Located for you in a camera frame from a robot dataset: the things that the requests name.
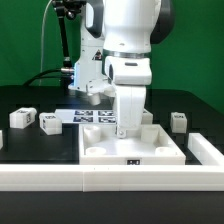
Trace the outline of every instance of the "green backdrop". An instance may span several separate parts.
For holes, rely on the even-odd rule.
[[[41,25],[47,3],[1,1],[0,85],[20,85],[39,73]],[[174,30],[163,43],[152,47],[151,87],[190,91],[224,113],[224,1],[173,3]],[[79,20],[67,21],[66,25],[70,53],[76,60]],[[61,67],[62,60],[57,17],[51,8],[46,22],[44,70]]]

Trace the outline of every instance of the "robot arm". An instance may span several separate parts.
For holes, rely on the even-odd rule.
[[[87,5],[87,12],[92,11],[94,14],[91,2]],[[151,83],[152,78],[150,60],[147,57],[151,52],[150,36],[157,24],[161,6],[167,7],[164,2],[170,1],[164,0],[163,4],[162,0],[99,0],[100,2],[104,4],[104,73],[113,87],[110,90],[114,91],[113,109],[117,117],[117,136],[125,138],[127,130],[138,129],[141,125],[145,86]],[[153,37],[155,42],[160,42],[158,24],[156,28]],[[169,30],[166,29],[163,38],[168,33]],[[96,96],[99,89],[101,92],[108,89],[105,82],[95,84],[87,85],[92,96]]]

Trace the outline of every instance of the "black table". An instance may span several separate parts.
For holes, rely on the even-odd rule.
[[[104,100],[91,107],[85,99],[67,96],[58,87],[0,87],[1,164],[78,164],[78,126],[64,125],[63,134],[46,136],[38,115],[57,109],[110,109]],[[9,129],[9,114],[35,107],[36,122],[24,130]],[[149,90],[146,109],[187,155],[189,132],[199,132],[222,153],[224,116],[189,92]],[[171,112],[188,118],[188,133],[173,134]],[[224,221],[224,192],[0,192],[0,223],[204,223]]]

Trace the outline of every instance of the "white container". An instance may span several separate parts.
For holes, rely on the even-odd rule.
[[[10,128],[24,129],[35,121],[35,108],[20,108],[9,115]]]
[[[81,165],[185,165],[185,155],[160,125],[142,125],[139,130],[127,131],[125,139],[117,138],[116,125],[90,127],[90,124],[79,125]],[[159,154],[158,147],[166,147],[166,151]]]
[[[62,133],[62,121],[54,113],[41,113],[40,128],[47,135],[57,135]]]

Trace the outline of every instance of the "small white cube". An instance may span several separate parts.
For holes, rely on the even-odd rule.
[[[0,149],[3,147],[3,136],[2,136],[2,131],[0,130]]]
[[[35,108],[20,108],[9,115],[10,128],[24,129],[35,121],[37,111]]]
[[[62,133],[62,121],[54,113],[41,113],[40,127],[47,135],[57,135]]]
[[[184,113],[171,113],[171,129],[173,133],[187,132],[187,118]]]

